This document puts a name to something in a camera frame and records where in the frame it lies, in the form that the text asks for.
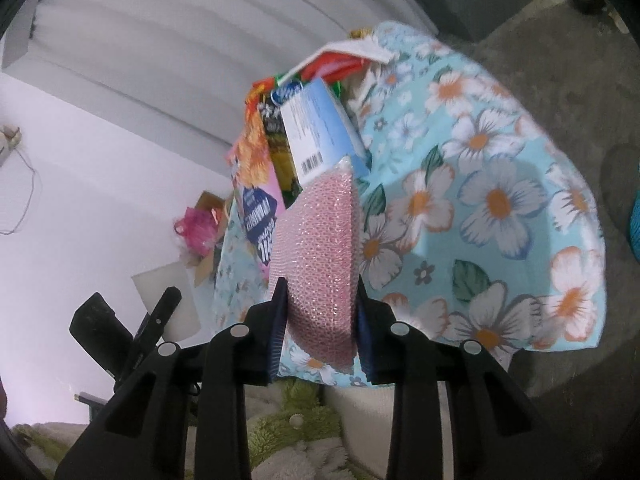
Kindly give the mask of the orange pink snack bag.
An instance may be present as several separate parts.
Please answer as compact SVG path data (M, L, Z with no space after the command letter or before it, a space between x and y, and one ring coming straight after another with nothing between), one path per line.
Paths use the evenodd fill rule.
M244 126L227 159L241 226L262 275L268 278L273 231L285 208L258 103L258 96L246 99Z

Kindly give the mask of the white grey curtain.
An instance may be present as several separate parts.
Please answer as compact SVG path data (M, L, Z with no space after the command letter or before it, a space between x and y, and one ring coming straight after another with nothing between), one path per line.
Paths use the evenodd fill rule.
M111 122L224 171L253 82L387 20L432 24L413 0L40 0L29 51L121 96Z

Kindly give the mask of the floral blue tablecloth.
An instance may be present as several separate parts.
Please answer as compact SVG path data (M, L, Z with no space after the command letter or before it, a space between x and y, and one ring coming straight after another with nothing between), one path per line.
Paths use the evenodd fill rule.
M582 175L480 64L396 22L372 38L393 59L352 106L370 160L358 182L368 295L501 365L595 347L605 246Z

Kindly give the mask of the pink plastic bag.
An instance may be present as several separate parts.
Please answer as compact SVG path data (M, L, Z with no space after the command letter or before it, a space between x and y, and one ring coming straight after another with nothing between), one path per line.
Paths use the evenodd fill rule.
M224 236L224 214L218 207L186 208L174 222L174 231L193 255L206 257Z

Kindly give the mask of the blue white paper box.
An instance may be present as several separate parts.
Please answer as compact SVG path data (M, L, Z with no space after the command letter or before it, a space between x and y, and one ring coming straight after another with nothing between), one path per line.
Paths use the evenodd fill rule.
M368 152L361 136L322 79L306 84L280 107L280 114L302 188L345 156L352 160L356 178L369 174Z

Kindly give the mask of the pink mesh sponge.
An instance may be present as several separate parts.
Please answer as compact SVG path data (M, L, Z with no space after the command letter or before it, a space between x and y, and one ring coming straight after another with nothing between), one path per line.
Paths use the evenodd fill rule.
M341 373L356 356L360 203L352 161L343 157L303 188L277 220L269 290L288 286L288 334L311 358Z

